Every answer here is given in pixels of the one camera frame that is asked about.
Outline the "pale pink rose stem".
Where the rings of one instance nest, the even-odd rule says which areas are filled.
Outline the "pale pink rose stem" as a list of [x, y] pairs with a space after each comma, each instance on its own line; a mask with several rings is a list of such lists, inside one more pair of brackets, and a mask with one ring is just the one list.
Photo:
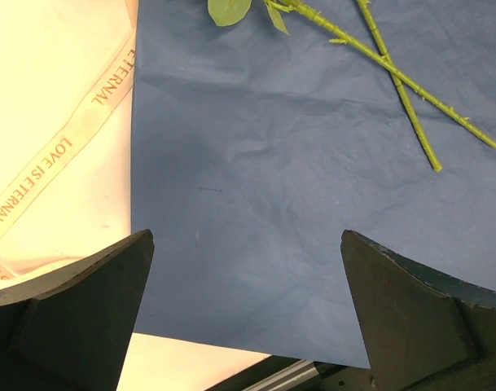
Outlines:
[[[362, 13], [362, 16], [364, 20], [366, 21], [367, 27], [369, 28], [369, 31], [371, 33], [371, 36], [373, 37], [374, 43], [376, 44], [376, 47], [379, 51], [379, 53], [389, 62], [393, 63], [392, 57], [388, 52], [388, 48], [384, 42], [384, 39], [381, 35], [381, 32], [379, 31], [377, 24], [375, 22], [374, 17], [371, 14], [369, 4], [371, 2], [367, 0], [357, 0], [358, 7]], [[420, 143], [420, 146], [422, 147], [425, 156], [428, 158], [428, 162], [432, 166], [432, 169], [435, 172], [439, 172], [442, 170], [442, 165], [440, 161], [437, 159], [437, 156], [432, 149], [432, 146], [430, 145], [430, 142], [428, 141], [428, 138], [424, 132], [424, 129], [419, 121], [419, 118], [414, 110], [414, 107], [410, 101], [410, 98], [406, 92], [406, 88], [403, 85], [402, 81], [395, 76], [393, 73], [390, 73], [390, 76], [392, 78], [393, 84], [395, 85], [395, 88], [397, 90], [397, 94], [399, 96], [399, 99], [402, 102], [402, 106], [406, 111], [407, 116], [409, 117], [410, 123], [413, 127], [413, 130], [416, 134], [416, 137]]]

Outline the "cream printed ribbon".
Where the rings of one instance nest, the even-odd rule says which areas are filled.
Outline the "cream printed ribbon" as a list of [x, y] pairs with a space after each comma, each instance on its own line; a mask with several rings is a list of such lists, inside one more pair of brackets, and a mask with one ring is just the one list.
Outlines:
[[0, 286], [130, 233], [138, 3], [0, 1]]

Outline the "peach rose stem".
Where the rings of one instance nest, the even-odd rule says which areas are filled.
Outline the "peach rose stem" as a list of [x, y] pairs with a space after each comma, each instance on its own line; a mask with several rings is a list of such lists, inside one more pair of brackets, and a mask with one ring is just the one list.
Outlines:
[[[250, 1], [208, 1], [208, 14], [212, 18], [213, 22], [218, 27], [229, 27], [240, 22], [248, 13], [251, 8], [252, 3]], [[266, 1], [266, 9], [272, 20], [273, 25], [276, 29], [283, 33], [287, 32], [283, 18], [280, 15], [281, 12], [294, 11], [297, 14], [305, 17], [307, 20], [316, 24], [321, 29], [328, 31], [333, 35], [334, 41], [340, 44], [348, 44], [382, 68], [386, 69], [393, 76], [397, 77], [403, 84], [411, 88], [417, 95], [422, 99], [428, 101], [433, 106], [438, 108], [440, 111], [445, 113], [447, 116], [459, 123], [464, 129], [469, 131], [475, 137], [480, 139], [483, 143], [496, 149], [496, 141], [493, 140], [489, 135], [481, 131], [475, 125], [473, 125], [470, 120], [458, 114], [453, 107], [443, 103], [441, 100], [436, 98], [433, 94], [426, 91], [420, 84], [413, 81], [408, 77], [403, 71], [401, 71], [393, 62], [386, 58], [385, 55], [379, 54], [372, 50], [369, 46], [365, 45], [359, 41], [354, 36], [350, 35], [338, 25], [331, 22], [328, 18], [321, 14], [320, 11], [316, 10], [312, 6], [306, 4], [302, 1]]]

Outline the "blue wrapping paper sheet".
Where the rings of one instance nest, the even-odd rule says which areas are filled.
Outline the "blue wrapping paper sheet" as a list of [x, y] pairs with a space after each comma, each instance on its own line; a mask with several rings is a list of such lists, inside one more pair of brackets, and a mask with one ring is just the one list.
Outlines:
[[[496, 140], [496, 1], [373, 1], [394, 63]], [[204, 1], [142, 1], [132, 226], [155, 256], [139, 333], [368, 364], [346, 230], [496, 291], [496, 149], [389, 74], [255, 1], [221, 28]]]

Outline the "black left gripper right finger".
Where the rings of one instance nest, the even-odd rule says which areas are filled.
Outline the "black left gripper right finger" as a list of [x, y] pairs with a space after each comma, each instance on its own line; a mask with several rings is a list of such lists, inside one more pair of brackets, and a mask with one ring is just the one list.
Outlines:
[[344, 231], [341, 255], [378, 390], [496, 390], [496, 291]]

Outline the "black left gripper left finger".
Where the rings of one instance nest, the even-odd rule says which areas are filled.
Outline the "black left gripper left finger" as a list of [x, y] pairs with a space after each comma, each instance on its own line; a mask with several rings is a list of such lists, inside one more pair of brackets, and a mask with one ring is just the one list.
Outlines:
[[114, 390], [154, 253], [138, 231], [0, 289], [0, 390]]

